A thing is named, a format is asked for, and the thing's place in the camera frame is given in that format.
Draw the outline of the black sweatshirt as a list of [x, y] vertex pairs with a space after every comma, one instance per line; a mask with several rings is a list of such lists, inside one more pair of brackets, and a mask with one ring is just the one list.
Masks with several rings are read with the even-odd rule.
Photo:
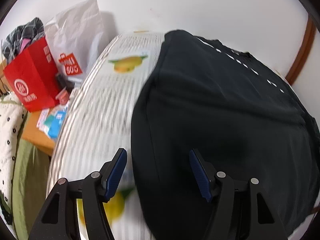
[[319, 194], [319, 129], [292, 88], [249, 53], [183, 30], [165, 34], [133, 110], [133, 173], [156, 239], [203, 239], [210, 220], [189, 153], [257, 178], [288, 236]]

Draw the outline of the green bed sheet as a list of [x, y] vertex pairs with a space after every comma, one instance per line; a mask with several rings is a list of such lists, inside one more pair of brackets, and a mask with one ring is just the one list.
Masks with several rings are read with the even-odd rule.
[[18, 239], [29, 233], [46, 200], [49, 156], [22, 138], [31, 114], [28, 113], [18, 133], [12, 186], [12, 215]]

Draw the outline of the wooden nightstand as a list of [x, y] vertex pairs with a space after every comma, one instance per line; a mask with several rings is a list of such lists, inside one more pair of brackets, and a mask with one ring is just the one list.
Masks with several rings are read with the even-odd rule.
[[22, 132], [22, 139], [32, 143], [43, 153], [51, 157], [55, 142], [36, 127], [40, 114], [41, 111], [28, 113]]

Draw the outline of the blue white box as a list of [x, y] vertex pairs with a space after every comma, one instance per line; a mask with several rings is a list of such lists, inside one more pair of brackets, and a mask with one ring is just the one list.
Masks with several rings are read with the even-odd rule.
[[44, 109], [40, 113], [36, 127], [48, 138], [56, 141], [62, 123], [66, 117], [68, 105], [57, 105], [52, 109]]

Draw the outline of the fruit print tablecloth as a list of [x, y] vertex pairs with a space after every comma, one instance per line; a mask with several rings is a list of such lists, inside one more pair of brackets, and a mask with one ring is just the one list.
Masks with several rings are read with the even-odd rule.
[[116, 36], [73, 90], [50, 163], [47, 190], [59, 178], [84, 179], [110, 161], [119, 148], [131, 150], [131, 118], [153, 71], [163, 33]]

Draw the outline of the white dotted quilt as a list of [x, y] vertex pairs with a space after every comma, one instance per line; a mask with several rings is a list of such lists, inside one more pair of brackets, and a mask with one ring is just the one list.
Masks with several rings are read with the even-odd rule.
[[27, 110], [14, 92], [1, 96], [1, 213], [6, 224], [11, 225], [12, 184], [17, 154], [18, 134]]

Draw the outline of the pink small container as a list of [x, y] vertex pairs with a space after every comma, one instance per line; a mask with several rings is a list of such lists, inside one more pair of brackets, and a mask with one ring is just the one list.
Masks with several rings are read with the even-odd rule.
[[69, 92], [66, 87], [61, 90], [59, 94], [55, 97], [56, 100], [59, 101], [60, 105], [66, 105], [69, 100]]

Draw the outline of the wooden bed headboard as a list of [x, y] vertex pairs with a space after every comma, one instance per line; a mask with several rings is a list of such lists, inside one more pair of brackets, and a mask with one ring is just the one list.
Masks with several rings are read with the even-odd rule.
[[1, 78], [1, 81], [0, 81], [0, 93], [1, 93], [1, 96], [3, 95], [6, 95], [8, 94], [9, 92], [11, 92], [11, 87], [3, 73], [3, 70], [4, 68], [7, 66], [7, 62], [6, 60], [3, 60], [1, 62], [1, 66], [0, 66], [0, 78]]

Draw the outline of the red paper bag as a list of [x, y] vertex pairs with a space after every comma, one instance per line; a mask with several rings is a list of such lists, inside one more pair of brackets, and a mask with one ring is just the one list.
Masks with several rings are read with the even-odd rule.
[[15, 57], [3, 70], [4, 75], [25, 108], [36, 112], [59, 104], [62, 90], [56, 79], [55, 61], [44, 37]]

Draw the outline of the white Miniso bag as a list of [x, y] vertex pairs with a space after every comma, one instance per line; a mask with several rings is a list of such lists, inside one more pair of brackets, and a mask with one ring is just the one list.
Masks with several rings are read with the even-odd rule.
[[97, 0], [58, 13], [44, 25], [44, 32], [58, 71], [76, 87], [108, 44]]

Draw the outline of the plaid cloth in bag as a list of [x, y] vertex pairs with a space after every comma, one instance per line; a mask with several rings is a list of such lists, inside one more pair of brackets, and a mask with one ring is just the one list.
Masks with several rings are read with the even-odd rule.
[[38, 17], [25, 25], [16, 27], [5, 38], [1, 47], [7, 64], [14, 60], [25, 48], [42, 37], [44, 37], [44, 26]]

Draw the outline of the brown wooden door frame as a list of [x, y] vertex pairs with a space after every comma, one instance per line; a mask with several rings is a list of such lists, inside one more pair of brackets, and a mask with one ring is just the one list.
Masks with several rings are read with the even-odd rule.
[[313, 42], [316, 36], [316, 25], [313, 22], [313, 19], [310, 15], [308, 15], [308, 21], [306, 24], [305, 33], [303, 36], [302, 44], [297, 53], [297, 56], [287, 73], [285, 79], [290, 85], [293, 85], [297, 78], [299, 77], [301, 71], [304, 68], [304, 65], [309, 57], [311, 48], [313, 46]]

